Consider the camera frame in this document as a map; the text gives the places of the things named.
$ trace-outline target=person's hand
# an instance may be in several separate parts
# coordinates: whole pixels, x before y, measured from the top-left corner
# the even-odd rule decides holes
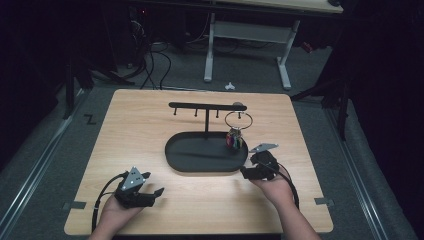
[[[284,176],[290,179],[289,174],[286,169],[280,167],[279,170]],[[293,203],[293,193],[288,184],[288,182],[280,175],[277,175],[272,180],[250,180],[253,184],[258,186],[265,197],[272,203],[274,206],[281,204]]]
[[[126,209],[119,204],[115,196],[110,196],[103,207],[99,223],[89,239],[112,239],[141,210],[143,210],[141,207]]]

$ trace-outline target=black oval base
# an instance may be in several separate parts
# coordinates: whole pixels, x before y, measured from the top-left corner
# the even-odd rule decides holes
[[[227,132],[181,132],[172,136],[165,146],[168,164],[180,172],[233,172],[244,165],[247,144],[241,149],[227,147]]]

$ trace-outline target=gray floor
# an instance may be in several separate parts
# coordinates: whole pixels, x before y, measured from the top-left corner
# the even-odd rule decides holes
[[[156,49],[164,45],[155,45]],[[170,71],[163,81],[163,89],[196,89],[227,91],[225,85],[231,82],[235,92],[264,92],[294,95],[313,86],[324,66],[331,49],[320,49],[306,53],[300,48],[292,49],[287,69],[292,89],[285,91],[279,78],[275,57],[279,45],[261,49],[239,47],[231,53],[231,47],[217,49],[214,75],[211,83],[203,82],[205,49],[187,48],[182,52],[172,47],[162,53],[172,62]],[[159,86],[159,80],[168,68],[168,60],[160,54],[153,54],[154,71],[152,79]],[[122,68],[120,74],[127,71]],[[85,239],[85,236],[67,236],[63,227],[69,210],[66,204],[73,201],[80,180],[89,160],[92,148],[101,128],[113,92],[118,88],[139,88],[146,77],[144,72],[132,79],[133,87],[96,81],[91,91],[84,91],[79,97],[77,111],[67,121],[64,91],[58,95],[59,105],[34,129],[22,145],[12,162],[0,175],[0,191],[3,193],[0,216],[5,216],[1,225],[6,239]],[[154,86],[148,82],[145,89]],[[405,220],[395,197],[387,186],[366,139],[356,119],[354,107],[349,105],[346,126],[346,142],[341,142],[334,131],[334,112],[322,109],[319,97],[308,97],[294,102],[302,133],[317,172],[324,196],[334,203],[329,206],[334,230],[322,234],[323,239],[416,239],[409,223]],[[87,124],[92,115],[92,122]],[[63,128],[63,135],[56,135]],[[55,146],[49,154],[48,146]],[[352,174],[357,170],[358,178]],[[31,185],[20,204],[15,197],[25,186]],[[366,199],[363,203],[365,188]],[[369,219],[368,206],[374,207],[379,222]],[[6,223],[6,217],[14,216],[15,221]]]

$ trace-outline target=wooden tabletop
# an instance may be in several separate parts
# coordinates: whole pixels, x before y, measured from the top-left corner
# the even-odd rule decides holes
[[[174,134],[204,131],[205,112],[174,109],[169,102],[226,104],[241,102],[253,125],[243,130],[249,148],[277,143],[270,150],[291,174],[300,209],[317,232],[330,232],[333,223],[325,205],[314,198],[323,194],[313,168],[292,103],[283,94],[117,90],[103,122],[75,201],[84,209],[71,209],[65,232],[88,235],[94,202],[114,176],[133,166],[151,176],[140,192],[164,187],[163,195],[145,208],[120,234],[250,234],[281,233],[274,207],[239,171],[184,173],[172,169],[165,145]],[[211,112],[209,131],[228,131],[226,113]],[[107,191],[114,191],[121,180]]]

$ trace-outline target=metal ring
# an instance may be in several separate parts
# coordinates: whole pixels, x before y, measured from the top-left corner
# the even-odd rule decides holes
[[[244,115],[246,115],[246,116],[248,116],[249,118],[250,118],[250,124],[248,125],[248,126],[246,126],[246,127],[235,127],[235,126],[231,126],[230,124],[228,124],[228,122],[227,122],[227,117],[229,116],[229,115],[231,115],[231,114],[233,114],[233,113],[238,113],[238,114],[244,114]],[[253,124],[253,118],[252,118],[252,116],[250,116],[248,113],[245,113],[245,112],[243,112],[243,111],[232,111],[232,112],[229,112],[226,116],[225,116],[225,123],[230,127],[230,128],[234,128],[234,129],[238,129],[238,130],[242,130],[242,129],[246,129],[246,128],[248,128],[248,127],[250,127],[250,126],[252,126],[252,124]]]

